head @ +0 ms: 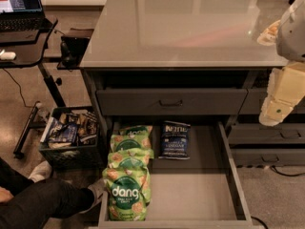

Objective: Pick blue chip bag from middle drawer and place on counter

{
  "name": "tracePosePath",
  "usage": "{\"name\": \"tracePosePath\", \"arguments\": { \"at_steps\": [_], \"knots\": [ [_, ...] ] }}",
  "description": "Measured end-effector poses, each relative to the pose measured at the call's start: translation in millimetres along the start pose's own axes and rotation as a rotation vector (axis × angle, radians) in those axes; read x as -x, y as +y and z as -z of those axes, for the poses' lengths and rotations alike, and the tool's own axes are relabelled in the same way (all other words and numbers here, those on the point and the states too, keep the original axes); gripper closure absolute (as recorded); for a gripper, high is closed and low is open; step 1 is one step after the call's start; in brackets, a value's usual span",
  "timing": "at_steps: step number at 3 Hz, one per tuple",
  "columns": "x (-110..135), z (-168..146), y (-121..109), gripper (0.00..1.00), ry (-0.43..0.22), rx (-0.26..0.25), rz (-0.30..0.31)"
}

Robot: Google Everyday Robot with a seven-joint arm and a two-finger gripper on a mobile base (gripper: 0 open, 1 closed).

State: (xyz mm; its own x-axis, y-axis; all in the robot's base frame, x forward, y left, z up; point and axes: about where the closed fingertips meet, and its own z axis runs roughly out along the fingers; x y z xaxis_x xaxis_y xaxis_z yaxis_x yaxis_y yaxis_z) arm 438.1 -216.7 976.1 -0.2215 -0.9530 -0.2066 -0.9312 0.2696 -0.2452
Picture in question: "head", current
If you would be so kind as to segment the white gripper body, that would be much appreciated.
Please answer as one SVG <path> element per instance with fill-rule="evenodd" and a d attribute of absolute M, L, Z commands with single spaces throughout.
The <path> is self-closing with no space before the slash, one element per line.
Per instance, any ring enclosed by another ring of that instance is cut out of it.
<path fill-rule="evenodd" d="M 305 96 L 305 64 L 292 62 L 282 69 L 273 69 L 268 97 L 294 107 Z"/>

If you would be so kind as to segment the person's hand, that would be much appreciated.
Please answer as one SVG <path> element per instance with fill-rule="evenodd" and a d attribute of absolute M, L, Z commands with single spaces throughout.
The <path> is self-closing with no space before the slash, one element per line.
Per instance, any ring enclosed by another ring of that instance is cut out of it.
<path fill-rule="evenodd" d="M 11 199 L 13 199 L 13 194 L 9 190 L 0 187 L 0 203 L 7 203 Z"/>

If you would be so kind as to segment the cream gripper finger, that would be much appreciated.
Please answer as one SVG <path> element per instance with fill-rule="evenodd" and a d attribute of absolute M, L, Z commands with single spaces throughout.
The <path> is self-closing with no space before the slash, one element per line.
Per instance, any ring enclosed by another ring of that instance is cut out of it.
<path fill-rule="evenodd" d="M 267 96 L 261 106 L 258 120 L 264 126 L 273 127 L 281 123 L 292 110 L 291 106 L 277 102 Z"/>

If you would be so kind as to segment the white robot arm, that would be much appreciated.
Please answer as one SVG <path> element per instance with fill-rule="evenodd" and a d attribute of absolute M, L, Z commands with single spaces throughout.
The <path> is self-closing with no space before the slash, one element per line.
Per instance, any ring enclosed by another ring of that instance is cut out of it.
<path fill-rule="evenodd" d="M 272 69 L 259 115 L 262 125 L 275 126 L 305 96 L 305 0 L 295 0 L 280 20 L 259 35 L 257 42 L 276 44 L 277 53 L 288 60 L 282 69 Z"/>

